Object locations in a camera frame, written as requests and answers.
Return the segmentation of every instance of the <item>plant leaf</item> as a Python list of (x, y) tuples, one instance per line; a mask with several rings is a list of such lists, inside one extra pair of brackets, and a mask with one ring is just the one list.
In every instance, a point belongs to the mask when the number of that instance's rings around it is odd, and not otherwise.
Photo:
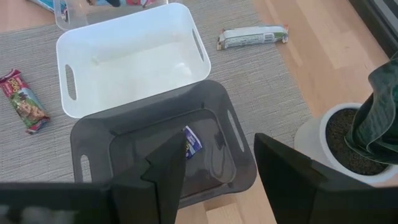
[(368, 159), (398, 164), (398, 59), (373, 71), (369, 82), (373, 94), (356, 113), (346, 143)]

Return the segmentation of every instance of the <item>red snack wrapper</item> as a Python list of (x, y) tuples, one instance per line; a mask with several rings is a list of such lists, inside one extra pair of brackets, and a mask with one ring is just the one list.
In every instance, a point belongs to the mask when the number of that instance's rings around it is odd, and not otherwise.
[(0, 78), (0, 88), (25, 123), (29, 134), (38, 131), (50, 118), (44, 111), (28, 84), (21, 78), (21, 72), (12, 69)]

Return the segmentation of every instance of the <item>gray translucent bin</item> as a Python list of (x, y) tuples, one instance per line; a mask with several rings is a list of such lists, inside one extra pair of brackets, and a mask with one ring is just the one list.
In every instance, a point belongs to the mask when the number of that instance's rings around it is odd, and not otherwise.
[(71, 133), (76, 182), (83, 182), (82, 155), (92, 182), (104, 182), (186, 125), (203, 148), (187, 160), (180, 208), (252, 186), (257, 172), (248, 142), (225, 88), (210, 80), (79, 120)]

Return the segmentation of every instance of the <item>white flower pot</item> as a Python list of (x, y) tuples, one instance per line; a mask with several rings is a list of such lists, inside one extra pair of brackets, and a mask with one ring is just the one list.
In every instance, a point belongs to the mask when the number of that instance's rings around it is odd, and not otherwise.
[(320, 118), (308, 120), (297, 130), (294, 137), (294, 148), (311, 159), (352, 178), (371, 185), (380, 184), (398, 173), (398, 166), (389, 166), (383, 172), (376, 175), (360, 175), (341, 165), (330, 152), (326, 143), (326, 125), (330, 117), (339, 110), (347, 108), (359, 109), (360, 107), (360, 103), (343, 103), (336, 105)]

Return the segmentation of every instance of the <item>gray rug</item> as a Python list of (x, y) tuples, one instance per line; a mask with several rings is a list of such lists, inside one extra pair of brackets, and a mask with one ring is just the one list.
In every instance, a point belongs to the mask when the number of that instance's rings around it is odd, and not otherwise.
[[(212, 63), (210, 79), (222, 83), (250, 145), (266, 133), (288, 145), (311, 117), (274, 44), (216, 51), (222, 28), (260, 24), (251, 0), (184, 0)], [(73, 181), (69, 135), (76, 120), (63, 113), (55, 43), (62, 31), (45, 26), (0, 34), (0, 75), (19, 69), (51, 116), (33, 136), (0, 94), (0, 181)]]

